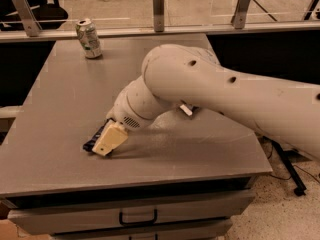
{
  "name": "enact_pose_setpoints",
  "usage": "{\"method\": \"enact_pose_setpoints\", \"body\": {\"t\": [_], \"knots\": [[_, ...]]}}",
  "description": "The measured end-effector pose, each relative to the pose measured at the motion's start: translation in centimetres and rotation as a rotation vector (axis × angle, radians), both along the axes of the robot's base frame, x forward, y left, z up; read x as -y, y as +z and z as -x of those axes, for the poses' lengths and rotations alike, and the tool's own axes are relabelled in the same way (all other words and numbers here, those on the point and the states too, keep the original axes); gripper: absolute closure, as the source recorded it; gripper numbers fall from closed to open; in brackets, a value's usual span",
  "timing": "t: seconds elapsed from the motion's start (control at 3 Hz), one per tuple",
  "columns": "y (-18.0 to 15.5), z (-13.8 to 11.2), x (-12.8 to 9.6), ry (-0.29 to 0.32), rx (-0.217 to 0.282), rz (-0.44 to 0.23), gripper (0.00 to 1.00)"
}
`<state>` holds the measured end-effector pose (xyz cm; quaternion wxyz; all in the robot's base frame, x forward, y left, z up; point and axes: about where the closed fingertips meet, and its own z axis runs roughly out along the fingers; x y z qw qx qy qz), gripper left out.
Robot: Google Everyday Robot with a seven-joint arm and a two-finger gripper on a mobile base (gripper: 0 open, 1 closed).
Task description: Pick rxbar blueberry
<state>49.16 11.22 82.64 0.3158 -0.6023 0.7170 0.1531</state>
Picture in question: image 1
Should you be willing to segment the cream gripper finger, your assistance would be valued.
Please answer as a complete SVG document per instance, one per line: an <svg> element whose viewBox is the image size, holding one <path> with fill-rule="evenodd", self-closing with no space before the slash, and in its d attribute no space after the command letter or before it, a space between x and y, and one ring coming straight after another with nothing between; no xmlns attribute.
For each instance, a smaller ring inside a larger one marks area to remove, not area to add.
<svg viewBox="0 0 320 240"><path fill-rule="evenodd" d="M95 142L92 151L106 156L128 139L128 132L119 122L110 119Z"/></svg>

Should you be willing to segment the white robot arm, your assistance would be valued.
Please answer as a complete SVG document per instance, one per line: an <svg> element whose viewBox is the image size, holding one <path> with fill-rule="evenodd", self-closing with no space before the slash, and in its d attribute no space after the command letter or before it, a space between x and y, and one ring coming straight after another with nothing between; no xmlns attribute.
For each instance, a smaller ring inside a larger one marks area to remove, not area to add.
<svg viewBox="0 0 320 240"><path fill-rule="evenodd" d="M227 69L210 50L160 45L143 59L141 76L119 93L92 151L105 156L124 143L130 131L189 104L220 112L319 160L319 95L319 85Z"/></svg>

